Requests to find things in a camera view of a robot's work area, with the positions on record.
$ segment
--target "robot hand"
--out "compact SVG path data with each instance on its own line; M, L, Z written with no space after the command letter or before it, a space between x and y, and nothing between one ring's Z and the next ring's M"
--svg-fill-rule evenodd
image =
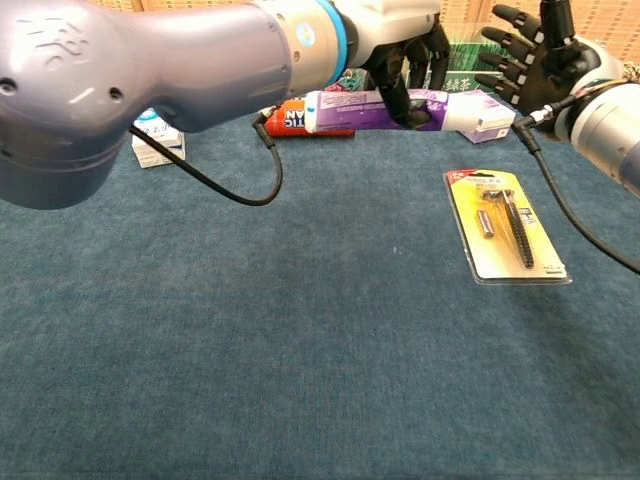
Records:
M0 197L37 209L93 195L147 108L197 132L352 67L368 69L393 118L415 126L424 119L398 58L431 55L440 88L448 57L440 0L254 0L146 14L0 0L0 11Z
M530 115L543 132L571 142L602 172L640 197L640 85L625 82L622 62L575 36L568 0L542 0L541 21L505 5L497 5L493 13L522 37L484 28L483 35L514 59L481 54L503 78L481 74L477 81ZM549 105L569 95L577 100L551 114Z

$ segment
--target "toothpaste box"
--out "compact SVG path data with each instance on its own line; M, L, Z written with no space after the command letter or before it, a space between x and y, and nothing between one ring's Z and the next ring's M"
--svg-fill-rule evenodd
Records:
M134 125L154 140L170 149L182 160L186 159L184 133L169 126L153 109L145 110L134 122ZM172 163L171 160L156 152L144 141L134 136L133 152L142 168L157 167Z
M484 109L480 114L476 128L471 131L460 132L472 143L487 142L505 138L509 135L511 124L516 118L516 112L500 103L482 90L464 92L462 95L481 97L484 99Z

